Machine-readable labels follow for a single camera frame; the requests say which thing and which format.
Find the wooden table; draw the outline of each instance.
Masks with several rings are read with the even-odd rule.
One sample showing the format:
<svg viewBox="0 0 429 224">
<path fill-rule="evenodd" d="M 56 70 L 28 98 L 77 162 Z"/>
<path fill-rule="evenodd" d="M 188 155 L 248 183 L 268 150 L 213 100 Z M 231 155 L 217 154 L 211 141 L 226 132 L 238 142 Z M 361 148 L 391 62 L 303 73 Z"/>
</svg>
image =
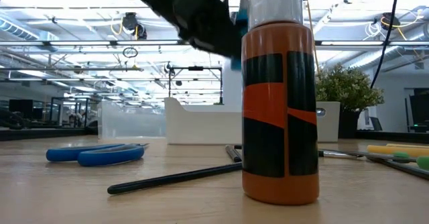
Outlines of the wooden table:
<svg viewBox="0 0 429 224">
<path fill-rule="evenodd" d="M 144 160 L 109 167 L 48 163 L 52 147 L 95 144 L 64 137 L 0 142 L 0 223 L 425 223 L 429 182 L 365 160 L 320 159 L 320 197 L 302 207 L 251 200 L 234 172 L 110 196 L 109 185 L 231 163 L 222 146 L 155 141 Z M 365 150 L 371 140 L 324 144 Z"/>
</svg>

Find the white bottle cap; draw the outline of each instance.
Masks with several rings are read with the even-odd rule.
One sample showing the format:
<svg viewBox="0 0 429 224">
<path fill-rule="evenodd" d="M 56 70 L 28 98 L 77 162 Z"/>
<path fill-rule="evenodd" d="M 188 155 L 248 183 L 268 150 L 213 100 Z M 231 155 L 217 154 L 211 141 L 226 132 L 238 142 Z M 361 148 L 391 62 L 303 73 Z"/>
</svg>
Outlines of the white bottle cap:
<svg viewBox="0 0 429 224">
<path fill-rule="evenodd" d="M 302 0 L 249 0 L 249 30 L 271 21 L 302 23 Z"/>
</svg>

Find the blue pliers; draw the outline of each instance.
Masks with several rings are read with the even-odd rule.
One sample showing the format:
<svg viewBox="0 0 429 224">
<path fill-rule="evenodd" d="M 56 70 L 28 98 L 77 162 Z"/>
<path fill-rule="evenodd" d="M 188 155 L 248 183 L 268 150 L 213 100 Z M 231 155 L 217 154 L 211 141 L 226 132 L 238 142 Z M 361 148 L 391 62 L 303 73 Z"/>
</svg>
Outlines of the blue pliers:
<svg viewBox="0 0 429 224">
<path fill-rule="evenodd" d="M 81 166 L 105 166 L 139 160 L 148 144 L 105 144 L 99 146 L 53 148 L 46 152 L 51 162 L 76 161 Z"/>
</svg>

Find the green plant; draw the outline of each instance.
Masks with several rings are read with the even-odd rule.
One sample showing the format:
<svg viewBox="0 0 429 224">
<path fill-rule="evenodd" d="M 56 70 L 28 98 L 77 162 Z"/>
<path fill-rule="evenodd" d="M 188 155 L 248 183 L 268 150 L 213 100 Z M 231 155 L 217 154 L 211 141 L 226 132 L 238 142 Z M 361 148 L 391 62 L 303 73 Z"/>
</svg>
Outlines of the green plant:
<svg viewBox="0 0 429 224">
<path fill-rule="evenodd" d="M 338 101 L 343 111 L 363 111 L 384 103 L 383 91 L 370 88 L 368 75 L 340 64 L 316 76 L 317 101 Z"/>
</svg>

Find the orange bottle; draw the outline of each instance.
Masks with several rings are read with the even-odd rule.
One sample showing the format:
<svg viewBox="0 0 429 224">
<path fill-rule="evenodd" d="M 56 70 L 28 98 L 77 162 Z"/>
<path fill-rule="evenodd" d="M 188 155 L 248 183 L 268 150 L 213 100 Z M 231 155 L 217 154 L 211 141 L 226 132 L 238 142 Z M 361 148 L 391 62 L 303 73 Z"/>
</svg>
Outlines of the orange bottle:
<svg viewBox="0 0 429 224">
<path fill-rule="evenodd" d="M 256 200 L 318 198 L 311 31 L 302 0 L 249 0 L 243 37 L 243 189 Z"/>
</svg>

